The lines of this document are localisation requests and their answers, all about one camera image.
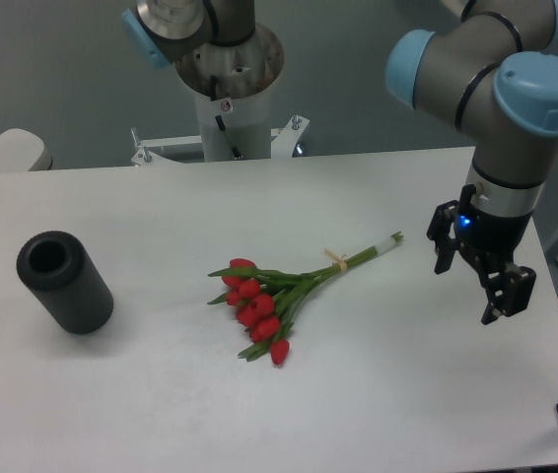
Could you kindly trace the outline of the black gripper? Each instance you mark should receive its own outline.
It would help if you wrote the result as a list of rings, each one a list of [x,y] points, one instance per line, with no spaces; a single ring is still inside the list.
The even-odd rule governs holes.
[[[517,265],[514,252],[532,213],[517,217],[495,216],[472,203],[475,195],[476,186],[468,183],[461,189],[458,202],[452,200],[437,206],[427,238],[435,244],[436,274],[451,269],[457,239],[461,257],[479,274],[486,293],[487,305],[481,323],[490,324],[528,307],[536,272]],[[451,236],[453,222],[456,239]]]

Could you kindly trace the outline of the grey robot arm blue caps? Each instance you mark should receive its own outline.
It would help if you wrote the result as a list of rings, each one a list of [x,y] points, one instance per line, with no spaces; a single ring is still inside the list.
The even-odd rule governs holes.
[[[139,1],[122,20],[146,60],[174,66],[194,94],[206,161],[292,156],[304,126],[271,133],[284,51],[252,2]],[[558,1],[470,1],[449,34],[406,34],[385,68],[395,98],[475,141],[459,198],[427,235],[437,273],[455,256],[475,270],[487,324],[525,310],[535,281],[514,252],[558,149],[558,57],[545,53],[557,37]]]

